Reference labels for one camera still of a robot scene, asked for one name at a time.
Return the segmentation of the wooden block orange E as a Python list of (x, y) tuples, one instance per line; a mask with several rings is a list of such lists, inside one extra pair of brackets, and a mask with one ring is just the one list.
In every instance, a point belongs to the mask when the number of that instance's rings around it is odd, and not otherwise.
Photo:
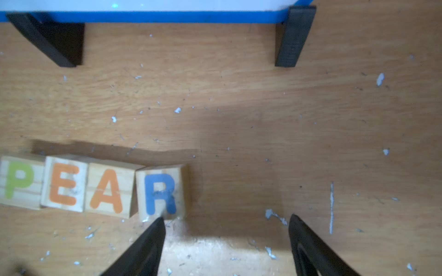
[(72, 212), (85, 210), (91, 158), (72, 154), (46, 157), (40, 205)]

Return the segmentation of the wooden block green P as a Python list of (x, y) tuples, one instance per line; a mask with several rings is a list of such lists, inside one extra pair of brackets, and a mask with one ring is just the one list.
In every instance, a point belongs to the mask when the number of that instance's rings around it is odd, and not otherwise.
[(45, 156), (1, 156), (1, 204), (40, 210)]

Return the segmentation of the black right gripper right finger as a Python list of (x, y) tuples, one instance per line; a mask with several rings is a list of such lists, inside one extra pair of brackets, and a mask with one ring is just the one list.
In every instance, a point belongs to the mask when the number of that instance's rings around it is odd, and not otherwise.
[(299, 216), (290, 218), (288, 233), (299, 276), (357, 276)]

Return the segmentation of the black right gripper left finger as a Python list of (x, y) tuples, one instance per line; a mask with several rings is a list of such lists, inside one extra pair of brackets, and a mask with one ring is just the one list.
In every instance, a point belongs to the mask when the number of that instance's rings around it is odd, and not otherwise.
[(164, 219), (157, 218), (102, 275), (156, 276), (165, 236)]

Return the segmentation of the wooden block blue R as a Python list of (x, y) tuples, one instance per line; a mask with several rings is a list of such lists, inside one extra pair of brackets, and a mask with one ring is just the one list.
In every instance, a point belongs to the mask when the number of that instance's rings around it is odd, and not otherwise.
[(184, 164), (146, 167), (135, 174), (140, 221), (184, 219), (191, 207), (189, 170)]

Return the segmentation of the wooden block orange A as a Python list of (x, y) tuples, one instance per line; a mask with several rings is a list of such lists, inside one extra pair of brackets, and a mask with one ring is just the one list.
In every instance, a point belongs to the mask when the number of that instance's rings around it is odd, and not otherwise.
[(102, 160), (89, 164), (85, 211), (129, 219), (138, 212), (136, 172), (144, 165)]

